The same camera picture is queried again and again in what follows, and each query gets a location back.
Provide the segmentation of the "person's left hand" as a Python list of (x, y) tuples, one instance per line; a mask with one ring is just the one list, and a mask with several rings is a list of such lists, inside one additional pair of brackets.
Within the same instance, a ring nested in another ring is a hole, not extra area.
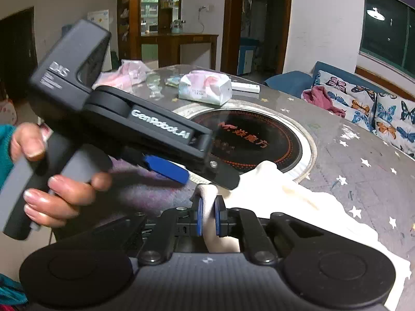
[[(17, 127), (10, 142), (10, 156), (16, 162), (21, 156), (39, 161), (46, 152), (42, 130), (38, 125), (23, 123)], [(24, 193), (24, 212), (35, 223), (50, 228), (62, 228), (67, 221), (79, 216), (82, 206), (93, 204), (97, 192), (107, 191), (112, 178), (107, 173), (97, 173), (90, 183), (77, 182), (62, 175), (48, 181), (53, 194), (38, 189)]]

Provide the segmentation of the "teal sweater forearm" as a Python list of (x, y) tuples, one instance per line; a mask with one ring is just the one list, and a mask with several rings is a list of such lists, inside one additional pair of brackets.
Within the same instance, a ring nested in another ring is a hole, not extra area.
[(3, 187), (6, 178), (13, 168), (10, 156), (10, 143), (16, 127), (2, 124), (0, 126), (0, 188)]

